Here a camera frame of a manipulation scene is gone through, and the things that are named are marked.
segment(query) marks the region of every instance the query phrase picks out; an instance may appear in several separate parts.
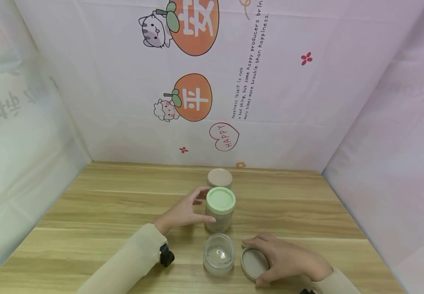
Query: white backdrop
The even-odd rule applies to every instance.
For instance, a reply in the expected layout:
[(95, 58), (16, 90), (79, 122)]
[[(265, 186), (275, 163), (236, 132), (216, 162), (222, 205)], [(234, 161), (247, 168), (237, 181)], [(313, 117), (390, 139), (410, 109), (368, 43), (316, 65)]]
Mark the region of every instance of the white backdrop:
[(323, 171), (424, 6), (175, 2), (16, 0), (94, 160)]
[(409, 293), (424, 293), (424, 13), (324, 176)]
[(13, 0), (0, 0), (0, 266), (91, 160)]

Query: person's left hand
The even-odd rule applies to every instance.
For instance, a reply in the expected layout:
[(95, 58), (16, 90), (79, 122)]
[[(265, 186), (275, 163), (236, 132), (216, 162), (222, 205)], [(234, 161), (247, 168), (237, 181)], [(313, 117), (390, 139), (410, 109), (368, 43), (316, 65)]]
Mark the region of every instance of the person's left hand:
[(193, 205), (202, 204), (206, 198), (210, 187), (197, 187), (193, 192), (184, 196), (178, 203), (171, 207), (166, 213), (157, 217), (153, 224), (163, 234), (166, 235), (172, 228), (192, 225), (194, 223), (214, 223), (215, 218), (212, 216), (204, 216), (203, 214), (195, 214)]

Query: green leaf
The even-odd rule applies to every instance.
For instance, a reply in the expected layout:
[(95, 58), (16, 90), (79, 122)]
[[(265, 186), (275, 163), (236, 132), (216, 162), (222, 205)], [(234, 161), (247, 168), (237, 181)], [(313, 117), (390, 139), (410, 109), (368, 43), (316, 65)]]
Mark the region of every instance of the green leaf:
[(175, 12), (176, 11), (176, 3), (170, 1), (168, 3), (168, 5), (166, 6), (166, 11), (168, 11), (168, 12), (170, 12), (170, 11), (171, 12)]
[(173, 95), (171, 97), (171, 101), (174, 103), (174, 105), (176, 107), (181, 107), (181, 105), (182, 105), (181, 98), (178, 95)]
[(166, 15), (166, 24), (172, 32), (178, 32), (180, 30), (180, 21), (174, 12), (168, 12)]

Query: pink backdrop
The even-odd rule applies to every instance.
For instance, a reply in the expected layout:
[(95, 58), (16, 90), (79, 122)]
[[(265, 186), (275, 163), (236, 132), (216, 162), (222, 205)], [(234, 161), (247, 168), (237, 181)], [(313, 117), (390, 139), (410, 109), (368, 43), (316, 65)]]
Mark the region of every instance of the pink backdrop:
[(424, 293), (424, 12), (324, 170), (409, 293)]

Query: green jar lid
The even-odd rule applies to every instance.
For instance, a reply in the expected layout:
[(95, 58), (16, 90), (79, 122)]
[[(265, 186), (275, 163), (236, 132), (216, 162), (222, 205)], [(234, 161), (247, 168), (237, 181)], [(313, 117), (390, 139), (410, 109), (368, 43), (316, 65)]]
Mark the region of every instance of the green jar lid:
[(225, 187), (215, 187), (207, 193), (207, 207), (215, 214), (231, 213), (235, 208), (235, 195)]

